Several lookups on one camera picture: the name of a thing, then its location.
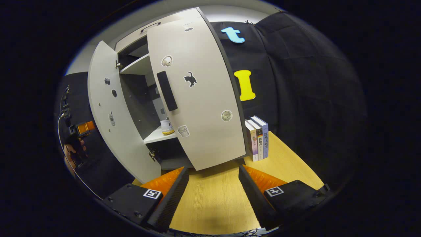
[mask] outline yellow letter i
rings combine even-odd
[[[251,71],[249,70],[240,70],[234,73],[234,76],[238,77],[238,81],[240,82],[241,101],[252,100],[256,98],[256,94],[251,90],[250,75]]]

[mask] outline cabinet hinge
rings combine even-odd
[[[123,65],[121,65],[121,63],[119,63],[117,60],[115,61],[115,68],[118,68],[118,70],[123,69]]]

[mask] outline white wall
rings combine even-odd
[[[245,22],[257,23],[269,14],[234,6],[201,6],[200,9],[210,22]]]
[[[69,68],[67,68],[66,75],[87,72],[95,48],[96,45],[86,45],[81,51],[79,51],[79,54],[75,57]]]
[[[142,27],[145,22],[172,11],[197,6],[210,22],[245,22],[248,20],[257,23],[266,16],[278,12],[272,5],[258,0],[163,0],[156,2],[127,15],[92,38],[70,64],[66,75],[87,72],[93,52],[100,41],[104,41],[114,48],[117,41]]]

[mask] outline orange object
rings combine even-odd
[[[95,129],[95,126],[93,124],[93,121],[90,121],[90,122],[87,122],[87,123],[84,123],[84,124],[80,124],[77,127],[77,129],[79,131],[79,134],[82,134],[82,133],[84,133],[86,131],[94,130]]]
[[[281,179],[278,179],[277,177],[268,175],[260,170],[253,169],[251,167],[248,167],[247,165],[243,166],[245,170],[247,170],[253,182],[257,185],[260,192],[262,192],[262,194],[267,189],[278,187],[287,183]]]
[[[141,187],[161,191],[163,195],[161,199],[162,201],[183,169],[184,166],[171,172],[168,172],[164,175],[161,175],[160,177],[153,179],[145,184],[142,184]]]

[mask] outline black curtain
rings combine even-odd
[[[67,102],[72,116],[71,123],[76,125],[94,121],[88,98],[88,72],[69,74],[61,79],[56,95],[54,116],[58,118],[59,101],[67,85],[70,85]],[[61,140],[63,142],[65,139],[63,137],[64,130],[68,128],[64,121],[60,122],[59,128],[61,129],[60,135],[62,135]],[[133,182],[134,177],[115,158],[97,129],[83,138],[83,141],[87,148],[88,161],[81,168],[75,170],[97,195],[105,198],[123,185]],[[58,159],[63,160],[64,165],[64,155],[58,157]]]
[[[322,33],[279,12],[255,25],[213,22],[233,71],[246,69],[256,98],[242,102],[331,188],[358,164],[367,117],[361,83],[347,58]],[[240,30],[231,42],[221,29]]]

